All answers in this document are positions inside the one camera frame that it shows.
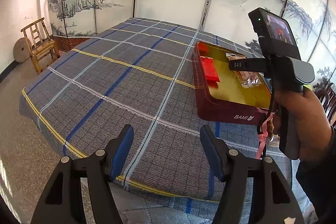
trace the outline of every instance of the hand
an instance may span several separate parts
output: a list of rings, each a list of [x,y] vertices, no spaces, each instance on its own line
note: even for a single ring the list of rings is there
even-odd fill
[[[274,100],[296,118],[296,130],[301,142],[300,160],[320,162],[331,142],[332,131],[320,100],[303,87],[303,96],[293,91],[275,91]],[[274,131],[281,126],[280,117],[273,117]]]

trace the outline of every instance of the plastic snack bag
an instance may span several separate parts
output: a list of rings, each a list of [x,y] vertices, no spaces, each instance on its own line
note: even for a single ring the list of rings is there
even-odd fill
[[[241,54],[232,54],[227,52],[226,57],[229,60],[237,60],[237,59],[244,59],[246,56]],[[239,79],[239,82],[241,83],[241,86],[243,88],[250,88],[252,86],[258,86],[261,85],[262,82],[259,79],[259,75],[257,72],[249,72],[249,71],[234,71],[236,76]]]

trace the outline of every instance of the brick base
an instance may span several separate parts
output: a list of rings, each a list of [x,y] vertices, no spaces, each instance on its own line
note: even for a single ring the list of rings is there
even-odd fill
[[[84,37],[54,37],[57,43],[57,47],[65,52],[70,51],[80,43],[88,40],[89,38],[84,38]]]

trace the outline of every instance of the blue gripper pad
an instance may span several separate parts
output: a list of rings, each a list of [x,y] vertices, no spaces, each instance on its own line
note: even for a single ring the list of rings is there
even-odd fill
[[[126,127],[125,125],[120,135],[123,133],[124,130],[126,131],[124,132],[124,137],[122,138],[122,141],[119,147],[117,148],[117,151],[115,152],[114,157],[111,160],[112,161],[111,173],[110,173],[111,181],[114,181],[115,178],[121,174],[121,171],[124,167],[124,163],[127,158],[127,155],[133,143],[133,138],[134,138],[133,127],[132,126]]]
[[[219,181],[224,180],[224,173],[222,170],[222,163],[219,154],[216,151],[215,145],[212,143],[209,134],[213,134],[210,128],[205,128],[202,126],[199,136],[203,146],[205,155],[207,156],[210,168],[212,169],[214,175],[219,179]]]

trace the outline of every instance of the black sleeve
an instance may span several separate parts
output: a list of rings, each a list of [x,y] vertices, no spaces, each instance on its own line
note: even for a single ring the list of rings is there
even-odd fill
[[[325,159],[317,166],[300,162],[296,179],[314,205],[320,219],[334,219],[336,215],[336,138],[332,128],[332,143]]]

